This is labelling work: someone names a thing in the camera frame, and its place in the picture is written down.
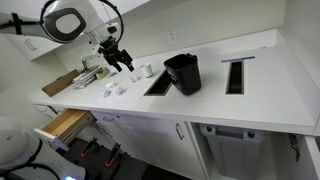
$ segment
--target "white wall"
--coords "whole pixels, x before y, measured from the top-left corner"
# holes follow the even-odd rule
[[[285,0],[152,0],[124,15],[120,45],[137,58],[204,44],[278,27],[284,10]],[[166,34],[171,28],[178,37],[173,45]],[[79,54],[87,45],[81,38],[55,53],[71,70],[81,67]]]
[[[29,130],[47,123],[50,118],[35,109],[27,95],[66,73],[54,54],[28,61],[0,35],[0,116],[15,118]]]
[[[320,88],[320,1],[287,0],[281,30],[301,63]]]

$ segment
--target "black trash can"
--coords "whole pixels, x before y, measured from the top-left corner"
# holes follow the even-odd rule
[[[164,62],[173,85],[184,95],[190,95],[201,88],[197,56],[180,54]]]

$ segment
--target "small white object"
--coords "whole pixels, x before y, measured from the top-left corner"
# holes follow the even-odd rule
[[[109,89],[105,89],[105,90],[103,91],[103,93],[102,93],[102,97],[103,97],[103,98],[106,98],[106,97],[110,96],[111,92],[112,92],[112,91],[110,91]]]
[[[111,83],[108,83],[107,84],[107,88],[113,88],[113,87],[116,87],[117,86],[117,83],[115,83],[115,82],[111,82]]]
[[[140,77],[138,75],[130,75],[129,77],[131,79],[131,82],[133,82],[133,83],[139,81],[139,79],[140,79]]]
[[[119,86],[116,90],[116,94],[118,96],[121,96],[124,93],[124,88],[122,86]]]
[[[140,66],[140,69],[143,73],[143,75],[146,77],[146,78],[149,78],[153,75],[152,73],[152,68],[151,68],[151,64],[147,63],[147,64],[142,64]]]
[[[167,35],[168,35],[168,38],[169,38],[169,42],[170,44],[175,44],[178,42],[178,38],[177,38],[177,34],[176,34],[176,29],[169,29],[167,31]]]

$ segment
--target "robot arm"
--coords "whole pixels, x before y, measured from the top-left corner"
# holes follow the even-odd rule
[[[0,33],[44,37],[63,44],[73,42],[85,33],[91,44],[100,45],[98,52],[103,54],[109,65],[120,72],[122,69],[118,62],[121,62],[133,71],[130,55],[127,51],[118,49],[124,30],[122,17],[109,1],[99,1],[115,10],[121,21],[120,25],[104,23],[88,0],[49,0],[44,5],[39,20],[0,12]],[[120,29],[120,37],[116,40],[112,35]]]

